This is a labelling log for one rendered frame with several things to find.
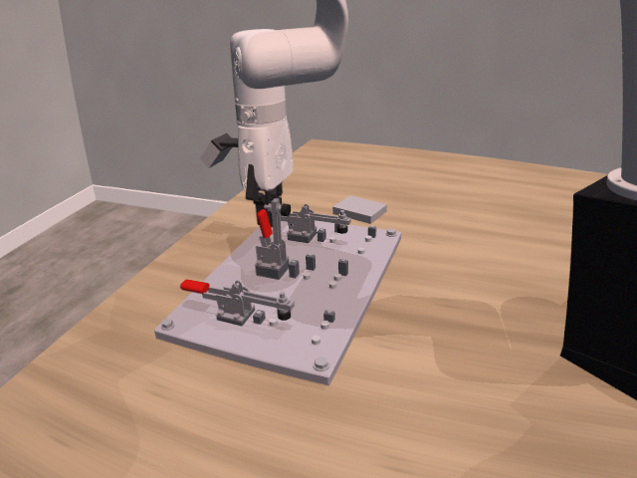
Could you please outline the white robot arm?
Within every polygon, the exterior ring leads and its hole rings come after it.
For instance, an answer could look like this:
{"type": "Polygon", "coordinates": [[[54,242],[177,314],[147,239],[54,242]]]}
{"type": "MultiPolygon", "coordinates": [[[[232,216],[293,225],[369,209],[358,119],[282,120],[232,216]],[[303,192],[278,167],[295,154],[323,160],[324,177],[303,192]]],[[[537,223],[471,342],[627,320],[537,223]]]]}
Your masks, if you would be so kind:
{"type": "MultiPolygon", "coordinates": [[[[620,7],[622,163],[621,168],[608,173],[606,184],[614,193],[637,200],[637,0],[620,0],[620,7]]],[[[230,49],[237,121],[260,124],[283,120],[287,116],[285,86],[330,78],[339,67],[347,28],[345,0],[317,0],[313,28],[234,34],[230,49]]],[[[210,168],[224,160],[232,147],[238,147],[238,138],[225,133],[211,140],[200,159],[210,168]]]]}

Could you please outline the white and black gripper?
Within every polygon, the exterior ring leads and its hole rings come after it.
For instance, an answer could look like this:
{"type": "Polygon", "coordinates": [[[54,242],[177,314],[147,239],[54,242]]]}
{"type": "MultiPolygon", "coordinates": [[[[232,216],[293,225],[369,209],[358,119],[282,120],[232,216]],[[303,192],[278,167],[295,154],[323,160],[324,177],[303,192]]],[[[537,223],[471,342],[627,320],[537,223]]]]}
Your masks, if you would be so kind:
{"type": "Polygon", "coordinates": [[[279,197],[283,194],[282,182],[294,169],[290,131],[285,120],[287,117],[260,124],[237,121],[240,179],[246,189],[246,200],[253,200],[256,205],[256,214],[274,198],[280,199],[282,205],[282,197],[279,197]]]}

